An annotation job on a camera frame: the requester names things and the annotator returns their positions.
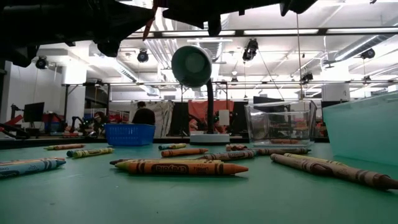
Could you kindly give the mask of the white box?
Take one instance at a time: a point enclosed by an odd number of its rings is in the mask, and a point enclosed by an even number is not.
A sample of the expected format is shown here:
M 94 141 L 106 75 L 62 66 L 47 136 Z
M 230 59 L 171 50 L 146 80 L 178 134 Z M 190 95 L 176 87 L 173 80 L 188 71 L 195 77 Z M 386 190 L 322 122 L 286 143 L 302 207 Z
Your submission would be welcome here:
M 331 83 L 322 86 L 322 101 L 349 101 L 350 89 L 348 83 Z

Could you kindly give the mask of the person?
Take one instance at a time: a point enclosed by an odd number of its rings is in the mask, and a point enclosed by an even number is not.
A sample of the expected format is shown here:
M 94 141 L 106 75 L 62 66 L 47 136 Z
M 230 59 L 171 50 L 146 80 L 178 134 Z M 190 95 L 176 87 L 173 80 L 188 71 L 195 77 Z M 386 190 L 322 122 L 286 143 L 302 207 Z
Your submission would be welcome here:
M 100 135 L 104 131 L 104 125 L 108 122 L 108 117 L 102 111 L 97 111 L 93 118 L 93 130 Z
M 137 111 L 132 119 L 134 124 L 148 124 L 155 125 L 155 113 L 146 107 L 144 101 L 139 101 L 137 103 Z

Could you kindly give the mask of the teal plastic bin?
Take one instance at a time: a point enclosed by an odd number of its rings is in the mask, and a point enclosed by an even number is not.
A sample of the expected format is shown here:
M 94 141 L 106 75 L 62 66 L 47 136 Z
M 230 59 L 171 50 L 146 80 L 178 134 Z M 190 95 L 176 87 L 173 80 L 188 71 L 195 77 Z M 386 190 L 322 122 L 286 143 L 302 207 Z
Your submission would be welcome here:
M 335 156 L 398 166 L 398 91 L 323 109 Z

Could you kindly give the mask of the thin metal rod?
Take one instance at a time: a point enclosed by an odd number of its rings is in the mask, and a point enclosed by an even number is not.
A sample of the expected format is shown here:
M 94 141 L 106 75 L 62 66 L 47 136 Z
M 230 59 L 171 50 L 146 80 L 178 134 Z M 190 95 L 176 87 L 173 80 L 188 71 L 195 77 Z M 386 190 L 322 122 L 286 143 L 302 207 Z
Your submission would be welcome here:
M 297 47 L 298 47 L 298 71 L 299 71 L 299 99 L 303 100 L 303 84 L 302 84 L 302 63 L 301 63 L 301 47 L 300 47 L 300 26 L 299 26 L 299 15 L 296 14 L 296 28 L 297 28 Z

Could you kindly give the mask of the grey patterned cloth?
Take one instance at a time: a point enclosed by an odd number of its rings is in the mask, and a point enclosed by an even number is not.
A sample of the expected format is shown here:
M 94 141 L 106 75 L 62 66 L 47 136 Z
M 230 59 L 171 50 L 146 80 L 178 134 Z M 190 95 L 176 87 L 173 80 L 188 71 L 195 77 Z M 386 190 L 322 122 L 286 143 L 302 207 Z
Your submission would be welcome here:
M 130 122 L 137 111 L 138 101 L 130 102 Z M 155 113 L 155 138 L 163 138 L 170 130 L 174 104 L 170 101 L 145 101 L 146 107 Z

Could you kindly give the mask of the black metal rack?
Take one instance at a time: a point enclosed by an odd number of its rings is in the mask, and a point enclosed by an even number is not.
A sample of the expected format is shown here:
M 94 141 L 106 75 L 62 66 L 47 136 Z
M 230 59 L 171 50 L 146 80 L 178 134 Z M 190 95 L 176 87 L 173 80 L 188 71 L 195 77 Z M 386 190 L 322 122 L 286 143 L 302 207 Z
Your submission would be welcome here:
M 105 118 L 109 119 L 109 102 L 110 102 L 110 92 L 111 92 L 111 84 L 110 83 L 104 83 L 102 81 L 97 81 L 97 82 L 84 82 L 84 83 L 78 83 L 78 84 L 62 84 L 62 86 L 65 87 L 65 103 L 64 103 L 64 123 L 65 127 L 67 127 L 67 111 L 68 111 L 68 96 L 71 94 L 74 89 L 76 89 L 79 86 L 93 86 L 95 88 L 100 88 L 100 87 L 106 87 L 106 91 L 108 94 L 108 98 L 106 101 L 106 109 L 105 109 Z

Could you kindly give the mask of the clear plastic container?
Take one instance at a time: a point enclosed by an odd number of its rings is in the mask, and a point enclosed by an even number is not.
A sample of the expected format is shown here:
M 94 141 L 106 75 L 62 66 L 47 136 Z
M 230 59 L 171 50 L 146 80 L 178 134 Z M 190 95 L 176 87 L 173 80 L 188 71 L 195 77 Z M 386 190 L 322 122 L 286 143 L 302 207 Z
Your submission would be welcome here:
M 317 106 L 312 100 L 295 100 L 257 104 L 257 106 L 284 105 L 284 112 L 266 113 L 246 105 L 249 142 L 265 147 L 307 147 L 314 138 Z M 298 144 L 272 144 L 271 139 L 296 139 Z

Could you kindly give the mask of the red-orange backdrop cloth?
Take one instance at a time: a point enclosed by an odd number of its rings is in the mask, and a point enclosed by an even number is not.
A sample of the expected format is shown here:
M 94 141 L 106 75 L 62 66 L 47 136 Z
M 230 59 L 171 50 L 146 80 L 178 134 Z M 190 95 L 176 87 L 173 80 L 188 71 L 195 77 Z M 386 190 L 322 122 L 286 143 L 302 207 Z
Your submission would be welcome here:
M 234 102 L 231 100 L 216 100 L 213 102 L 213 119 L 214 119 L 214 132 L 217 134 L 227 133 L 226 128 L 229 125 L 220 125 L 218 118 L 220 110 L 229 110 L 233 112 Z M 189 118 L 189 131 L 206 131 L 207 130 L 207 101 L 188 101 L 188 118 Z

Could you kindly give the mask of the blue plastic basket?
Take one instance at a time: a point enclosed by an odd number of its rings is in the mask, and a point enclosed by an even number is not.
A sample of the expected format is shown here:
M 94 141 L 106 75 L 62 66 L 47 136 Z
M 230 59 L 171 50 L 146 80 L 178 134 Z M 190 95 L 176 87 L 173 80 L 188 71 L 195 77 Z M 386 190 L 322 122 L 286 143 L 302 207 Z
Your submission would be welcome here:
M 106 124 L 106 140 L 111 146 L 145 146 L 152 144 L 155 126 L 148 124 Z

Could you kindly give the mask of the black panel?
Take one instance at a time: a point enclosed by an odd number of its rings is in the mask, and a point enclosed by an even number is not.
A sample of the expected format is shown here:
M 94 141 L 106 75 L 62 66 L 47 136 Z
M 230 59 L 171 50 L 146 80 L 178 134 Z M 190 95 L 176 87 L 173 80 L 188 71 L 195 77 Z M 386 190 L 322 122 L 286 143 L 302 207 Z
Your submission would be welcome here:
M 233 135 L 241 135 L 241 133 L 247 132 L 246 112 L 245 106 L 248 104 L 247 101 L 235 101 L 234 102 L 234 119 L 233 119 Z
M 172 111 L 172 120 L 170 124 L 170 136 L 188 136 L 188 103 L 175 102 Z

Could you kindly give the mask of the black overhead beam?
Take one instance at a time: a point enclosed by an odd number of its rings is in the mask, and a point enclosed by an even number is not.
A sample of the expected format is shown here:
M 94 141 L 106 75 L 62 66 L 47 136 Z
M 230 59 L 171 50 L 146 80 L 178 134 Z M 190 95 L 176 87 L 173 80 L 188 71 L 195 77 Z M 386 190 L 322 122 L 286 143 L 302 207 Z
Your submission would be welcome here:
M 354 27 L 354 28 L 303 28 L 303 29 L 236 29 L 222 30 L 217 37 L 292 37 L 326 35 L 397 35 L 398 27 Z M 206 30 L 150 31 L 146 39 L 210 38 Z

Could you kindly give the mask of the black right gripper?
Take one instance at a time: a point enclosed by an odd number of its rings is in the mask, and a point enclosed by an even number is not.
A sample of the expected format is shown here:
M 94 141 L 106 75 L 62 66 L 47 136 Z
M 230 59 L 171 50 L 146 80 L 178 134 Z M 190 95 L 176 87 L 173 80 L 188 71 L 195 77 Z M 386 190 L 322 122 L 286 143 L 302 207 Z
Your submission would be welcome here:
M 280 3 L 280 0 L 215 0 L 207 7 L 207 22 L 209 35 L 218 35 L 221 30 L 222 14 L 239 12 L 242 16 L 245 10 L 269 6 Z M 195 6 L 191 6 L 189 0 L 154 0 L 154 10 L 158 7 L 165 8 L 162 15 L 166 19 L 179 21 L 198 28 L 204 28 L 203 16 L 195 16 Z

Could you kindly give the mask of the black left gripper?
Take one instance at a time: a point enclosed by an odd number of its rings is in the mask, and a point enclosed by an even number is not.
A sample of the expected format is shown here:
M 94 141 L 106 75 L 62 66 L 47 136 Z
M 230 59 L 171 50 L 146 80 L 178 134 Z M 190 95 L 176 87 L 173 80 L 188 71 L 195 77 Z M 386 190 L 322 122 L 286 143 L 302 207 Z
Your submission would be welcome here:
M 152 9 L 116 0 L 42 0 L 42 15 L 49 24 L 43 44 L 92 40 L 108 57 L 117 56 L 121 39 L 154 18 Z

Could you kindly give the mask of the black monitor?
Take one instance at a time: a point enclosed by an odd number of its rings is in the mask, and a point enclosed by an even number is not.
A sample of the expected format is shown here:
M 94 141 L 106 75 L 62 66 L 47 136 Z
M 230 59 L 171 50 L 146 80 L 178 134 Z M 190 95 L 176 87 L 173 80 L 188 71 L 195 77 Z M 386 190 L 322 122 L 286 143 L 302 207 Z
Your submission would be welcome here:
M 254 109 L 256 109 L 256 110 L 263 111 L 263 112 L 266 112 L 266 113 L 284 112 L 285 111 L 284 105 L 279 105 L 279 106 L 257 106 L 257 104 L 275 103 L 275 102 L 283 102 L 283 100 L 275 99 L 275 98 L 262 97 L 262 96 L 254 96 L 253 97 Z
M 24 121 L 27 123 L 41 122 L 44 113 L 44 102 L 26 104 L 24 106 Z

